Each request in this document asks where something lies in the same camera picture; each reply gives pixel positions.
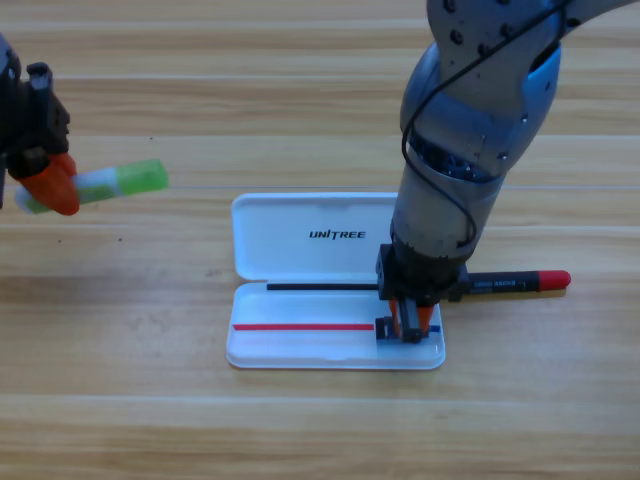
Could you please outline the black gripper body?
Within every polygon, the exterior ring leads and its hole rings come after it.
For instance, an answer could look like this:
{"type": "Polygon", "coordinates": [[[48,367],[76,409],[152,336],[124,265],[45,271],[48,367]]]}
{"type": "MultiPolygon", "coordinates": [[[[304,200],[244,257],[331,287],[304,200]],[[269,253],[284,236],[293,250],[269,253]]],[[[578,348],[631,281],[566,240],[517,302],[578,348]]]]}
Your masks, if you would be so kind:
{"type": "Polygon", "coordinates": [[[69,123],[70,115],[54,93],[50,67],[43,62],[22,67],[13,47],[2,39],[1,183],[37,173],[49,154],[69,154],[69,123]]]}
{"type": "Polygon", "coordinates": [[[402,337],[394,335],[391,314],[375,320],[378,340],[399,340],[417,344],[429,336],[419,326],[417,308],[435,307],[443,300],[458,301],[465,295],[470,275],[464,263],[448,258],[424,257],[395,248],[380,246],[377,263],[377,290],[381,300],[397,299],[400,306],[402,337]]]}

